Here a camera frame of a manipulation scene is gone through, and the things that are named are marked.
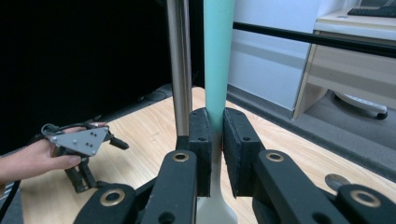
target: light blue pole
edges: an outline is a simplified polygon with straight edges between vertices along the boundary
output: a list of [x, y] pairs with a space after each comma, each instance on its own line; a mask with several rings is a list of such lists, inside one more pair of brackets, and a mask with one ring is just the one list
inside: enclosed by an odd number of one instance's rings
[[204, 1], [205, 107], [212, 132], [212, 176], [210, 198], [197, 204], [198, 224], [233, 224], [237, 217], [224, 201], [220, 188], [223, 112], [233, 35], [234, 0]]

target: keyboard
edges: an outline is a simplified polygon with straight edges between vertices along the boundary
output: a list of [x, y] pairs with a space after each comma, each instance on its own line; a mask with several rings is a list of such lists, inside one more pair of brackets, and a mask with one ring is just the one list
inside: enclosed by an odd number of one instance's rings
[[350, 16], [396, 18], [396, 7], [352, 8], [347, 14]]

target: black horizontal bar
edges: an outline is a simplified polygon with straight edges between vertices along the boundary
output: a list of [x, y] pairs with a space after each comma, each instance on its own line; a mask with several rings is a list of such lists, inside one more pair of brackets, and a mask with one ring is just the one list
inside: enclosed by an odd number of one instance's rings
[[376, 44], [366, 41], [357, 41], [325, 35], [313, 35], [303, 32], [295, 32], [253, 24], [246, 24], [236, 21], [233, 23], [233, 28], [235, 30], [247, 31], [261, 35], [272, 35], [337, 49], [347, 49], [361, 53], [369, 53], [378, 56], [396, 58], [396, 46], [392, 45]]

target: vertical metal pole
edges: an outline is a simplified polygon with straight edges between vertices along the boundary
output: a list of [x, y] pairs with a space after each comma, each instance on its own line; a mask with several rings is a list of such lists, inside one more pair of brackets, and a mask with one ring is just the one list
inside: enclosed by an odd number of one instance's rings
[[166, 12], [177, 136], [187, 136], [192, 111], [189, 2], [167, 0]]

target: metal rod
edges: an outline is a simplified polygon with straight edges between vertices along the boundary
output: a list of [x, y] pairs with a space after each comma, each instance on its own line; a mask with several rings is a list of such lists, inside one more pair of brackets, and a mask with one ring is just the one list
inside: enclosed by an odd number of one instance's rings
[[261, 35], [272, 35], [337, 49], [347, 49], [361, 53], [369, 53], [378, 56], [396, 58], [396, 46], [392, 45], [376, 44], [365, 41], [357, 41], [324, 35], [311, 35], [303, 32], [288, 31], [236, 21], [233, 23], [233, 28], [235, 30], [247, 31]]
[[167, 0], [166, 12], [177, 136], [187, 136], [192, 111], [189, 3]]

